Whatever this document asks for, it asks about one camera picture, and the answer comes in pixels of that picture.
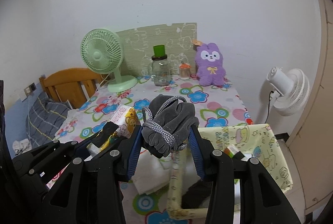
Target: gray velvet bag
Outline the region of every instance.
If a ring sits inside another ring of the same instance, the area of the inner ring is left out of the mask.
[[[184,97],[160,94],[143,109],[143,115],[144,147],[157,158],[184,149],[191,125],[199,125],[194,105]]]

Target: gray drawstring cord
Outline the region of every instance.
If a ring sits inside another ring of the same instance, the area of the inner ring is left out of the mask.
[[[160,114],[165,108],[167,108],[170,104],[177,100],[182,100],[183,102],[186,102],[186,99],[181,96],[177,97],[171,97],[167,101],[163,103],[163,105],[159,108],[159,110],[156,113],[156,116]],[[149,108],[143,107],[142,108],[142,113],[144,117],[144,123],[143,127],[148,127],[149,129],[155,131],[156,133],[161,134],[165,142],[169,145],[170,151],[181,151],[186,148],[186,143],[182,143],[181,145],[177,146],[177,141],[173,135],[171,135],[168,131],[163,129],[158,123],[154,122],[152,112],[150,111]]]

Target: stuffed animal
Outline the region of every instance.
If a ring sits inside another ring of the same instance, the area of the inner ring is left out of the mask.
[[[209,86],[211,84],[222,86],[224,84],[223,57],[215,43],[198,46],[195,62],[198,66],[197,75],[201,86]]]

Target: white fan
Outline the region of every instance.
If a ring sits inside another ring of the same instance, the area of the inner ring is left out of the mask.
[[[310,85],[302,70],[295,68],[286,74],[278,67],[273,67],[267,75],[268,82],[276,89],[271,95],[271,107],[282,116],[289,116],[299,111],[306,103]]]

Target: yellow bow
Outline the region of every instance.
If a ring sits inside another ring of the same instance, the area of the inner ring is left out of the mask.
[[[209,70],[211,74],[216,74],[215,71],[217,70],[217,67],[208,67],[207,70]]]

